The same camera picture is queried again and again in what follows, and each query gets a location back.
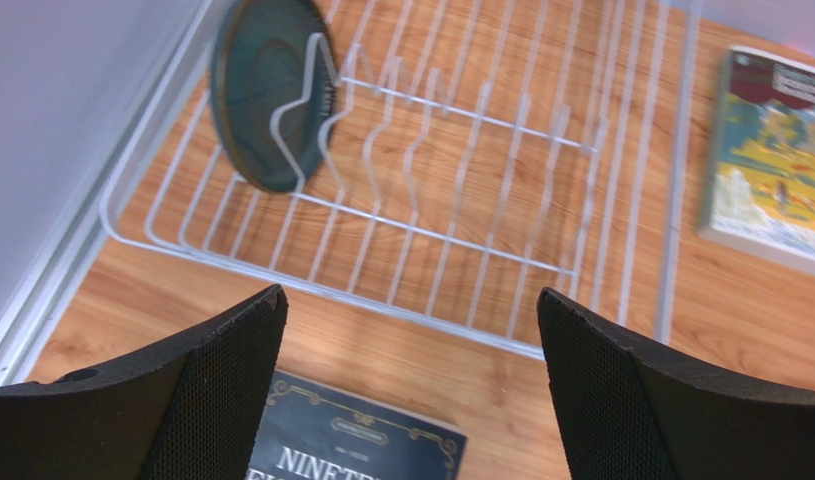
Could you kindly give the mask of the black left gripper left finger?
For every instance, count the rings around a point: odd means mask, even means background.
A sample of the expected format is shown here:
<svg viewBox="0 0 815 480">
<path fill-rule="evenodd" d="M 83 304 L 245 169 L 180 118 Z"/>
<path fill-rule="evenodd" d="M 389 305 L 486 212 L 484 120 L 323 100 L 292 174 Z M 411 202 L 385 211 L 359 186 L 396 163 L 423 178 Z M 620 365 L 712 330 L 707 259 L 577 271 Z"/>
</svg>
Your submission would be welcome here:
<svg viewBox="0 0 815 480">
<path fill-rule="evenodd" d="M 288 301 L 272 285 L 51 383 L 0 387 L 0 479 L 241 479 Z"/>
</svg>

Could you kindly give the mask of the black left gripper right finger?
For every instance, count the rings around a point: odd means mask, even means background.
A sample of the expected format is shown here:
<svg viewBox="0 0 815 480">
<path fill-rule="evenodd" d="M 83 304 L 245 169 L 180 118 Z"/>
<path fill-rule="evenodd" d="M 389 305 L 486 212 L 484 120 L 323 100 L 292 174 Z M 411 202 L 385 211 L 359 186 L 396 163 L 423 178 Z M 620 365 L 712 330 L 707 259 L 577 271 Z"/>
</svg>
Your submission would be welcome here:
<svg viewBox="0 0 815 480">
<path fill-rule="evenodd" d="M 815 479 L 815 391 L 700 360 L 552 288 L 536 311 L 575 479 Z"/>
</svg>

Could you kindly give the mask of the dark teal plate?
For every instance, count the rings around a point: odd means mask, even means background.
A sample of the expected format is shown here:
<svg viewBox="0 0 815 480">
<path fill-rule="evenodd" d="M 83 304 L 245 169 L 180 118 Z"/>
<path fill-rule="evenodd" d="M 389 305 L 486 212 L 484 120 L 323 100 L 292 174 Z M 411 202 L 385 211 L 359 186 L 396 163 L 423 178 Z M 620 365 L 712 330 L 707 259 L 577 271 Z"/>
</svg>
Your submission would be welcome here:
<svg viewBox="0 0 815 480">
<path fill-rule="evenodd" d="M 309 38 L 330 38 L 313 1 L 236 1 L 213 47 L 210 102 L 215 129 L 241 176 L 289 192 L 322 162 L 318 131 L 335 113 L 325 55 Z"/>
</svg>

